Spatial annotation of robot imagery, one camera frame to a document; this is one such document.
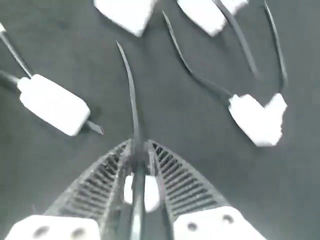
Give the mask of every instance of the ribbed gripper pad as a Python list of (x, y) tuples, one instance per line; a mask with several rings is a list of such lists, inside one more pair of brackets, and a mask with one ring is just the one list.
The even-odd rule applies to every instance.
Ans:
[(101, 233), (108, 222), (132, 140), (125, 141), (100, 157), (45, 212), (47, 216), (89, 218), (97, 221)]
[(150, 140), (164, 201), (171, 221), (180, 215), (228, 206), (226, 199), (195, 168), (164, 146)]

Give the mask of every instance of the screw hole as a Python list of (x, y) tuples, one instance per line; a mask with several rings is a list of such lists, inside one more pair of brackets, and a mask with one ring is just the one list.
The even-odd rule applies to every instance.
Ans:
[(49, 227), (48, 226), (41, 226), (35, 232), (33, 233), (33, 238), (34, 239), (40, 239), (43, 236), (45, 236), (49, 232)]
[(235, 221), (234, 218), (230, 215), (224, 215), (222, 219), (223, 219), (223, 222), (226, 224), (233, 224)]
[(85, 229), (83, 227), (79, 227), (77, 229), (75, 229), (72, 233), (71, 233), (71, 239), (79, 239), (81, 238), (83, 235), (85, 235)]
[(194, 222), (189, 222), (187, 227), (190, 232), (195, 232), (198, 229), (197, 224), (195, 224)]

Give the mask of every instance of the black zip tie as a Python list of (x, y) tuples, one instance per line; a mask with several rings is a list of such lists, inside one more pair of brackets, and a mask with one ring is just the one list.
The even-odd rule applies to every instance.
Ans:
[(221, 2), (221, 0), (212, 0), (212, 1), (219, 8), (219, 10), (222, 12), (224, 17), (226, 18), (226, 20), (231, 25), (233, 31), (235, 32), (235, 34), (237, 36), (239, 43), (241, 44), (243, 53), (245, 55), (248, 66), (249, 66), (254, 78), (259, 79), (258, 68), (257, 68), (256, 62), (255, 62), (255, 59), (252, 55), (249, 44), (245, 38), (244, 33), (242, 32), (237, 20), (232, 15), (232, 13), (226, 8), (226, 6)]
[(131, 225), (130, 225), (130, 240), (141, 240), (143, 235), (144, 215), (145, 215), (145, 181), (146, 169), (144, 162), (143, 141), (140, 133), (140, 124), (138, 118), (138, 109), (136, 103), (136, 91), (133, 76), (126, 54), (121, 45), (116, 42), (122, 56), (123, 63), (127, 72), (130, 101), (133, 120), (133, 139), (134, 139), (134, 153), (133, 161), (135, 166), (134, 177), (132, 181), (132, 211), (131, 211)]
[(275, 44), (275, 48), (276, 48), (276, 53), (278, 56), (278, 64), (280, 65), (281, 82), (279, 83), (278, 93), (282, 94), (284, 89), (287, 87), (288, 82), (289, 82), (288, 73), (287, 73), (287, 69), (286, 69), (286, 63), (285, 63), (285, 59), (284, 59), (284, 56), (282, 53), (276, 24), (275, 24), (275, 21), (274, 21), (272, 14), (271, 14), (271, 11), (267, 5), (266, 0), (264, 0), (264, 10), (265, 10), (265, 13), (267, 15), (267, 18), (268, 18), (268, 21), (269, 21), (269, 24), (270, 24), (270, 27), (272, 30), (273, 40), (274, 40), (274, 44)]
[(7, 80), (8, 82), (17, 85), (20, 81), (20, 78), (0, 69), (0, 77)]
[(10, 40), (10, 37), (7, 34), (6, 29), (3, 27), (3, 25), (0, 23), (0, 39), (3, 41), (7, 49), (10, 51), (11, 55), (14, 57), (14, 59), (17, 61), (17, 63), (20, 65), (20, 67), (25, 71), (25, 73), (31, 78), (34, 73), (33, 71), (28, 67), (24, 59), (22, 58), (21, 54), (19, 54), (18, 50), (14, 46), (13, 42)]
[(165, 14), (164, 11), (162, 11), (162, 14), (164, 16), (164, 19), (165, 19), (165, 22), (166, 22), (166, 25), (167, 25), (167, 28), (169, 30), (169, 33), (170, 33), (170, 37), (172, 39), (172, 42), (174, 44), (174, 47), (175, 47), (175, 50), (177, 51), (177, 54), (179, 55), (179, 58), (180, 60), (182, 61), (183, 63), (183, 66), (185, 67), (185, 69), (189, 72), (189, 74), (192, 76), (192, 78), (194, 80), (196, 80), (198, 83), (210, 88), (211, 90), (213, 90), (216, 94), (218, 94), (221, 98), (221, 100), (223, 102), (229, 102), (229, 99), (233, 96), (233, 94), (228, 91), (226, 88), (222, 87), (222, 86), (219, 86), (217, 85), (215, 82), (212, 82), (212, 81), (209, 81), (207, 79), (204, 79), (202, 77), (200, 77), (198, 74), (196, 74), (189, 66), (189, 64), (187, 63), (187, 61), (185, 60), (181, 50), (180, 50), (180, 47), (177, 43), (177, 39), (175, 37), (175, 33), (174, 33), (174, 30), (172, 28), (172, 25), (170, 23), (170, 20), (169, 18), (167, 17), (167, 15)]

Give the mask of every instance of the white plastic block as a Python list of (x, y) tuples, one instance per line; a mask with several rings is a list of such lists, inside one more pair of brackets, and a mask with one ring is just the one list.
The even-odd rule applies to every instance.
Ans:
[(77, 135), (90, 115), (81, 98), (44, 76), (24, 77), (17, 87), (21, 91), (20, 101), (27, 109), (69, 136)]
[[(133, 175), (129, 175), (125, 178), (124, 183), (124, 201), (127, 204), (132, 204), (133, 192), (132, 192)], [(145, 176), (144, 184), (144, 208), (147, 213), (153, 212), (160, 205), (160, 194), (157, 180), (154, 176)]]
[(250, 95), (230, 98), (229, 111), (244, 133), (258, 147), (277, 145), (282, 136), (283, 114), (287, 108), (282, 95), (277, 93), (265, 106)]
[(32, 215), (13, 225), (5, 240), (100, 240), (93, 219)]
[[(223, 13), (213, 0), (178, 0), (182, 11), (200, 28), (210, 36), (215, 36), (222, 31), (227, 23)], [(224, 6), (235, 15), (248, 0), (221, 0)]]
[(156, 0), (93, 0), (94, 6), (111, 21), (141, 37)]

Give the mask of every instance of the gray tabletop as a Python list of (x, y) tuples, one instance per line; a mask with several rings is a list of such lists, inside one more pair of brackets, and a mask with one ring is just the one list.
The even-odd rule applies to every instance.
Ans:
[[(228, 110), (181, 66), (161, 14), (203, 77), (266, 104), (279, 83), (277, 55), (262, 1), (237, 15), (256, 59), (253, 79), (232, 29), (209, 37), (174, 0), (162, 0), (141, 38), (103, 19), (90, 0), (0, 0), (0, 21), (28, 64), (84, 99), (104, 136), (68, 137), (30, 113), (19, 93), (0, 87), (0, 233), (41, 214), (92, 162), (132, 136), (127, 74), (135, 79), (144, 134), (198, 169), (269, 240), (319, 239), (320, 2), (269, 0), (289, 87), (283, 137), (257, 148)], [(3, 44), (0, 68), (24, 76)]]

